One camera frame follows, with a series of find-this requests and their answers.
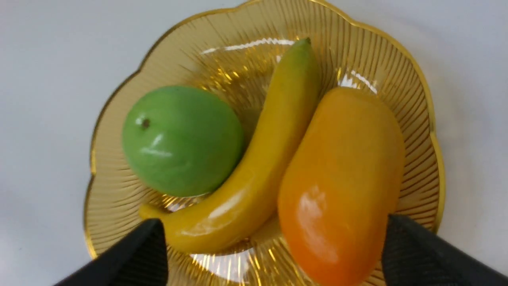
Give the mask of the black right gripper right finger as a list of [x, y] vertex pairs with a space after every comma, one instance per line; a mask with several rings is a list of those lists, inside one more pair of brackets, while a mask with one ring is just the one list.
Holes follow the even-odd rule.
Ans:
[[506, 286], [498, 271], [408, 216], [391, 214], [382, 253], [387, 286]]

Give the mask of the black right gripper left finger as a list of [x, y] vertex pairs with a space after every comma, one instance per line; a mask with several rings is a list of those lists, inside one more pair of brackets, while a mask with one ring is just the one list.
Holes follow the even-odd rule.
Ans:
[[169, 279], [163, 223], [143, 221], [58, 286], [165, 286]]

